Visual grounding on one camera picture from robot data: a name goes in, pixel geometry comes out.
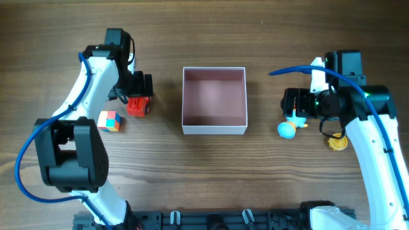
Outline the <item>red toy fire truck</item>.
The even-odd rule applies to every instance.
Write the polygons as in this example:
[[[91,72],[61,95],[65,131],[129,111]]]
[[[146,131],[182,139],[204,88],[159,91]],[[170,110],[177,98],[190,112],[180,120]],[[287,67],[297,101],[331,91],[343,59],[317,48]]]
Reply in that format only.
[[[145,117],[150,113],[150,96],[128,98],[127,113],[133,117]]]

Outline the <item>blue orange toy figure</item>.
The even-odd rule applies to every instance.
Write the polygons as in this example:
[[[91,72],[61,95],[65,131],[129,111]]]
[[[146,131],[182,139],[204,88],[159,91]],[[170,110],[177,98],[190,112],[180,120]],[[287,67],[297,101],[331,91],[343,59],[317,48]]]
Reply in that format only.
[[[291,116],[286,116],[286,121],[280,123],[277,127],[279,135],[285,139],[294,138],[297,128],[305,128],[308,126],[306,118],[298,117],[296,109],[293,109]]]

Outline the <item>multicolour puzzle cube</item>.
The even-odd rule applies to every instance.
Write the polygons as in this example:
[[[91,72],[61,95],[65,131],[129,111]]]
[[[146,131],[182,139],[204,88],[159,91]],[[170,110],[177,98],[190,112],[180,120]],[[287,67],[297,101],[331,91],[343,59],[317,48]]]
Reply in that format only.
[[[121,117],[116,111],[102,111],[98,117],[97,127],[105,132],[119,132]]]

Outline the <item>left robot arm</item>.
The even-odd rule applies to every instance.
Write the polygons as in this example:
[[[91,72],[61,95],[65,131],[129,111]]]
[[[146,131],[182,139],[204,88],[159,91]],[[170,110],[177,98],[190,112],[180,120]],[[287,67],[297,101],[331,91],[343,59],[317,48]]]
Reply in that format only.
[[[109,100],[132,101],[144,116],[153,96],[152,76],[135,69],[135,43],[122,28],[109,28],[105,41],[79,53],[80,74],[63,105],[51,118],[39,118],[34,142],[43,182],[67,197],[38,198],[41,203],[78,199],[97,229],[142,229],[130,205],[109,183],[109,159],[97,122]]]

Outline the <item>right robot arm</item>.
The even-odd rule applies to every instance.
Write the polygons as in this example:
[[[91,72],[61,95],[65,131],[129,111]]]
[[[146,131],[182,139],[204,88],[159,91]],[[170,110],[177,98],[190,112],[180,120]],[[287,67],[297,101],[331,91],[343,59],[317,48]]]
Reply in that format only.
[[[396,107],[386,86],[369,86],[358,50],[337,50],[310,65],[272,72],[311,75],[310,88],[288,88],[281,100],[286,118],[277,131],[292,139],[308,118],[338,121],[359,160],[370,209],[370,229],[408,229],[408,170],[401,152]]]

